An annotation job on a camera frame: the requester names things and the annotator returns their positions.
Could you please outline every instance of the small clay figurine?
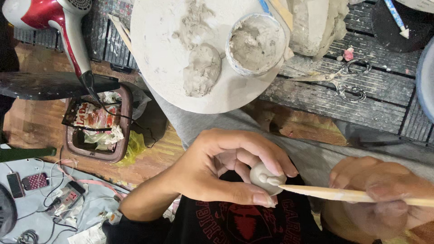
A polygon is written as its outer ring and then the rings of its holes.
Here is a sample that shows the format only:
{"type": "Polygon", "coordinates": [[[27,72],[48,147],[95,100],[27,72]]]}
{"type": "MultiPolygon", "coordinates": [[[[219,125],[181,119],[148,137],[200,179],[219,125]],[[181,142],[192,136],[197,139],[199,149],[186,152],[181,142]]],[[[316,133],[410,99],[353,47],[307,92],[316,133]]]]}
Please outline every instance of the small clay figurine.
{"type": "Polygon", "coordinates": [[[274,196],[283,191],[278,185],[284,185],[286,176],[275,176],[271,173],[262,162],[257,163],[250,170],[250,181],[253,185],[266,190],[270,196],[274,196]]]}

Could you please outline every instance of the pink polka dot phone case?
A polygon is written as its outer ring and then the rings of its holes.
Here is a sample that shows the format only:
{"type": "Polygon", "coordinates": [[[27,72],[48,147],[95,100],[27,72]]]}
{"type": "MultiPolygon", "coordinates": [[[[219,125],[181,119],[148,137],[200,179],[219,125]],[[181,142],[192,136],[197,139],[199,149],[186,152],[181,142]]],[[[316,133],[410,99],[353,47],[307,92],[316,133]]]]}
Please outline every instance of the pink polka dot phone case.
{"type": "Polygon", "coordinates": [[[39,174],[25,177],[21,180],[24,185],[24,190],[30,191],[34,189],[38,189],[44,186],[48,186],[47,174],[42,173],[41,176],[39,174]]]}

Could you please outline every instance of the wooden table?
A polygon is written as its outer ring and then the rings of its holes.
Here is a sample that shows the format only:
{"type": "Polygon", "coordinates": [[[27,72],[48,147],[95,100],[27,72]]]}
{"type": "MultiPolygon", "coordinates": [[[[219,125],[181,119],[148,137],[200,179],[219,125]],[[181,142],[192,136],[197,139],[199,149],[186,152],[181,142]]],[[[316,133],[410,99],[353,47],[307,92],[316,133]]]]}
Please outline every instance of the wooden table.
{"type": "MultiPolygon", "coordinates": [[[[296,55],[285,62],[271,86],[261,99],[342,121],[389,132],[410,140],[434,145],[433,124],[423,113],[415,92],[416,66],[421,50],[413,53],[392,53],[380,46],[371,29],[371,13],[377,0],[350,5],[345,19],[348,33],[336,41],[324,58],[312,62],[296,55]],[[351,104],[336,96],[333,85],[320,82],[290,82],[289,77],[300,76],[302,71],[334,73],[343,62],[336,61],[343,50],[353,47],[355,58],[369,60],[372,71],[364,76],[343,78],[341,82],[362,87],[367,93],[364,102],[351,104]]],[[[85,16],[83,35],[93,60],[105,60],[121,67],[137,69],[134,57],[123,43],[107,13],[117,13],[127,25],[132,6],[114,0],[95,0],[91,12],[85,16]]],[[[62,50],[56,30],[23,31],[15,29],[15,38],[26,43],[40,44],[62,50]]]]}

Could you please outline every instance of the yellow plastic bag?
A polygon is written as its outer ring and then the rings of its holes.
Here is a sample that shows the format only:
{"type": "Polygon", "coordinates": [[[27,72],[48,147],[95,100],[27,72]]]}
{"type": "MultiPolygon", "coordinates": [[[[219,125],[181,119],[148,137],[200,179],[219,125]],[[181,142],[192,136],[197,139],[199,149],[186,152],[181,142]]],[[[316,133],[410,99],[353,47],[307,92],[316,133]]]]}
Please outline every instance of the yellow plastic bag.
{"type": "Polygon", "coordinates": [[[127,152],[125,157],[115,163],[116,166],[130,166],[135,163],[137,155],[146,150],[145,142],[143,141],[143,135],[137,134],[135,131],[130,131],[130,139],[128,141],[127,152]]]}

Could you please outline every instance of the right hand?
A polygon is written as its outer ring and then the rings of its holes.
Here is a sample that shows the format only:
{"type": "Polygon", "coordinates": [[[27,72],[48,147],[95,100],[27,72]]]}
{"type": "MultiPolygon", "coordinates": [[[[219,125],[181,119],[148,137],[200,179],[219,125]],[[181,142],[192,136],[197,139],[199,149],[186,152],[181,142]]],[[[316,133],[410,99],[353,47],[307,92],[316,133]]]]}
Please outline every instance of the right hand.
{"type": "Polygon", "coordinates": [[[329,186],[366,191],[377,203],[344,202],[347,217],[365,233],[393,238],[434,220],[434,208],[410,206],[405,198],[434,198],[434,185],[408,168],[373,157],[348,157],[331,171],[329,186]]]}

